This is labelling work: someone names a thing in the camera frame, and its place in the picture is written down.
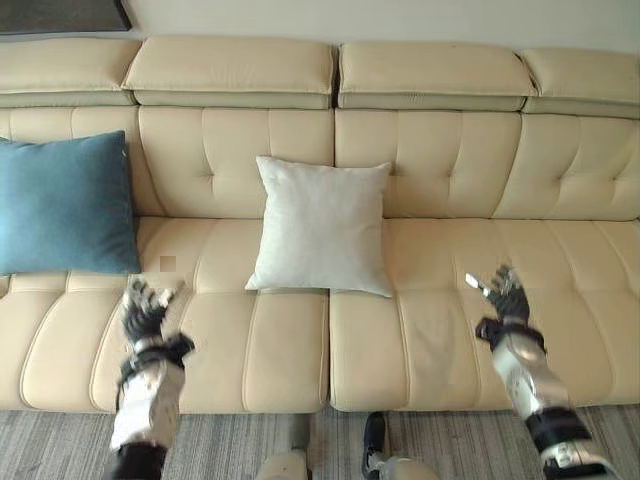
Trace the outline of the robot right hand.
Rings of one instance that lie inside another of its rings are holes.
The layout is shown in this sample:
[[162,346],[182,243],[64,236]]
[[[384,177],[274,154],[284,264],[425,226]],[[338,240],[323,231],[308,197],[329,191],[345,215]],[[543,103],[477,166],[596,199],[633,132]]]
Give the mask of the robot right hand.
[[529,326],[529,302],[514,267],[501,265],[489,283],[483,282],[472,273],[466,273],[465,282],[471,288],[480,291],[496,311],[499,322]]

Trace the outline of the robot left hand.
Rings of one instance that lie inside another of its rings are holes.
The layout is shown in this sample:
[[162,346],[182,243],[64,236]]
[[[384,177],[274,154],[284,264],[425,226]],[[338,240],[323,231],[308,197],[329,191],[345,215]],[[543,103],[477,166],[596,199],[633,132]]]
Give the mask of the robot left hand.
[[133,277],[123,295],[125,336],[132,347],[139,342],[160,338],[162,324],[172,301],[182,286],[153,288],[144,277]]

